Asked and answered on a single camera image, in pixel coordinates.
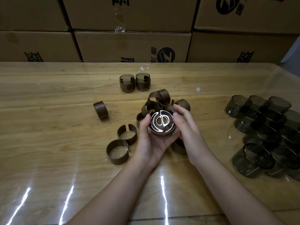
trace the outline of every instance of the person's right hand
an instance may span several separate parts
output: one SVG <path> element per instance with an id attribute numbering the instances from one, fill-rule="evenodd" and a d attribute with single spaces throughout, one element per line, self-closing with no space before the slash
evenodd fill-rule
<path id="1" fill-rule="evenodd" d="M 201 156 L 210 153 L 210 150 L 190 112 L 179 105 L 174 104 L 173 106 L 183 114 L 182 116 L 175 112 L 173 120 L 182 134 L 189 161 L 195 166 Z"/>

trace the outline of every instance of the finger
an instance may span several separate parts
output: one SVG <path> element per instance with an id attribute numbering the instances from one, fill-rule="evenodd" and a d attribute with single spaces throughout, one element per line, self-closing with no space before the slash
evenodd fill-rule
<path id="1" fill-rule="evenodd" d="M 185 108 L 183 108 L 182 106 L 179 106 L 179 105 L 177 105 L 177 104 L 173 104 L 173 107 L 174 107 L 177 111 L 179 111 L 180 113 L 183 114 L 183 116 L 185 117 L 185 119 L 186 119 L 188 125 L 190 126 L 190 128 L 191 128 L 194 132 L 198 133 L 198 132 L 199 132 L 199 128 L 198 128 L 198 126 L 197 126 L 197 124 L 196 124 L 196 122 L 195 122 L 193 116 L 191 115 L 191 113 L 190 113 L 187 109 L 185 109 Z"/>
<path id="2" fill-rule="evenodd" d="M 166 147 L 169 147 L 179 136 L 180 130 L 176 129 L 172 136 L 170 136 L 168 139 L 165 139 Z"/>
<path id="3" fill-rule="evenodd" d="M 177 127 L 180 129 L 180 132 L 183 135 L 183 137 L 188 138 L 192 130 L 186 122 L 185 118 L 182 115 L 179 115 L 177 112 L 175 112 L 173 114 L 173 121 L 175 125 L 177 125 Z"/>
<path id="4" fill-rule="evenodd" d="M 151 122 L 150 114 L 147 114 L 146 117 L 140 122 L 140 137 L 147 138 L 148 137 L 148 125 Z"/>

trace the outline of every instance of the cardboard box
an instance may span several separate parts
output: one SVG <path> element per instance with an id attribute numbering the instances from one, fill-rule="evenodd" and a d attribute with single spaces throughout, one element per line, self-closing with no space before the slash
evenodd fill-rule
<path id="1" fill-rule="evenodd" d="M 0 0 L 0 30 L 67 31 L 58 0 Z"/>
<path id="2" fill-rule="evenodd" d="M 197 0 L 63 0 L 75 30 L 190 32 Z"/>
<path id="3" fill-rule="evenodd" d="M 0 31 L 0 47 L 0 61 L 81 61 L 69 32 Z"/>
<path id="4" fill-rule="evenodd" d="M 75 32 L 84 62 L 185 62 L 190 33 Z"/>
<path id="5" fill-rule="evenodd" d="M 194 28 L 300 34 L 300 0 L 201 0 Z"/>
<path id="6" fill-rule="evenodd" d="M 278 64 L 298 36 L 193 32 L 187 62 Z"/>

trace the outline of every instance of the person's left hand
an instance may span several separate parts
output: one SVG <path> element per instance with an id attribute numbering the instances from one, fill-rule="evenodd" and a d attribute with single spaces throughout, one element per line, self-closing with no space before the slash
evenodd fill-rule
<path id="1" fill-rule="evenodd" d="M 180 136 L 180 130 L 176 129 L 172 136 L 161 139 L 154 136 L 148 129 L 150 122 L 151 116 L 149 114 L 140 122 L 140 136 L 134 156 L 143 160 L 153 170 L 159 164 L 167 147 Z"/>

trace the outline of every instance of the forearm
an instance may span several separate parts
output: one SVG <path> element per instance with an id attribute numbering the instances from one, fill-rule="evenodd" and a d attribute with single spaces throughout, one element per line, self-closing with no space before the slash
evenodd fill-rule
<path id="1" fill-rule="evenodd" d="M 126 224 L 150 172 L 151 169 L 133 156 L 67 225 Z"/>
<path id="2" fill-rule="evenodd" d="M 210 151 L 197 162 L 196 168 L 231 224 L 284 224 Z"/>

